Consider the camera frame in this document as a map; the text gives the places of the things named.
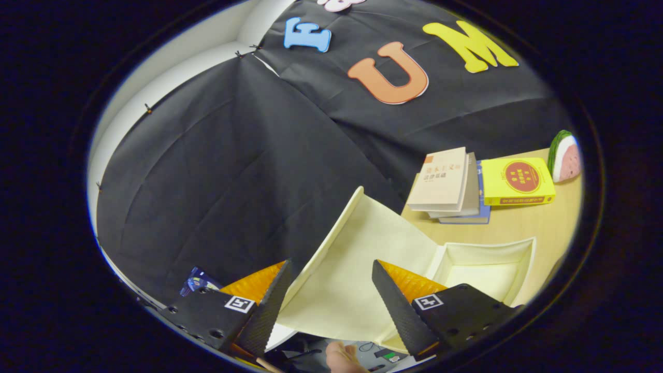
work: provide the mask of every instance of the black fabric backdrop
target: black fabric backdrop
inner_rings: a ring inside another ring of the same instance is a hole
[[[253,56],[192,78],[122,140],[99,194],[99,243],[169,303],[191,269],[221,283],[292,258],[299,273],[355,189],[396,193],[334,123]]]
[[[333,33],[330,51],[283,47],[285,20]],[[422,1],[380,0],[330,13],[294,2],[244,58],[223,62],[154,105],[113,154],[101,183],[98,240],[139,288],[171,302],[195,265],[230,283],[292,258],[296,275],[358,186],[400,213],[426,153],[466,146],[487,159],[549,146],[570,123],[515,51],[518,67],[471,74],[429,22],[458,18]],[[377,101],[347,70],[400,41],[426,92]],[[272,66],[273,74],[260,60]]]
[[[329,51],[284,48],[285,23],[292,17],[330,30]],[[422,30],[437,22],[464,33],[457,20],[420,0],[366,1],[338,13],[315,0],[300,0],[274,22],[256,56],[330,116],[405,199],[427,153],[466,146],[477,159],[502,157],[546,148],[560,129],[571,128],[554,93],[508,46],[502,48],[520,66],[489,64],[488,70],[472,74],[446,42]],[[370,57],[393,85],[406,84],[402,68],[377,55],[393,41],[403,44],[429,79],[420,97],[402,105],[376,100],[347,76],[355,63]]]

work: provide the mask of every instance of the letter u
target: letter u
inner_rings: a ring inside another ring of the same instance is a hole
[[[421,96],[428,88],[428,75],[424,69],[403,50],[403,44],[390,42],[378,49],[377,54],[391,57],[410,76],[409,83],[394,87],[376,68],[375,60],[364,58],[347,71],[350,78],[358,79],[380,102],[390,105],[404,104]]]

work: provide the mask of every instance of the letter m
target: letter m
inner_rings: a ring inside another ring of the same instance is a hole
[[[497,62],[492,53],[495,53],[497,61],[503,66],[518,66],[518,62],[513,57],[509,56],[499,45],[495,44],[476,27],[464,21],[456,21],[456,23],[467,35],[439,23],[427,24],[424,26],[424,32],[436,35],[446,41],[465,60],[465,69],[469,72],[488,70],[486,62],[479,60],[472,52],[494,67],[497,67]]]

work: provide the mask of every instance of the foam letter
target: foam letter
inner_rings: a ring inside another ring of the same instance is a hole
[[[320,27],[315,23],[302,23],[297,25],[302,19],[300,17],[293,17],[286,21],[286,32],[283,38],[283,46],[290,48],[293,45],[314,46],[320,52],[327,52],[330,48],[330,40],[332,39],[332,32],[329,30],[322,30],[319,33],[311,33]]]
[[[318,0],[318,5],[324,5],[329,12],[340,12],[352,4],[363,3],[366,0]]]
[[[502,65],[518,66],[518,62],[513,57],[509,56],[502,48],[474,26],[463,21],[456,21],[456,23],[467,35],[463,35],[439,23],[427,24],[424,26],[424,32],[436,35],[446,41],[465,60],[465,69],[469,72],[474,73],[488,70],[488,65],[475,57],[471,52],[490,62],[494,67],[497,67],[497,62],[491,52],[495,53],[497,61]]]
[[[394,41],[378,49],[377,54],[391,57],[410,76],[409,83],[394,87],[376,68],[375,60],[364,58],[348,70],[350,78],[358,79],[378,101],[385,104],[404,104],[421,96],[428,88],[428,75],[405,51],[403,44]]]

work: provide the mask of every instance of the stack of books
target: stack of books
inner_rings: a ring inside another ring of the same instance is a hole
[[[465,147],[428,154],[407,205],[443,224],[488,224],[481,162]]]

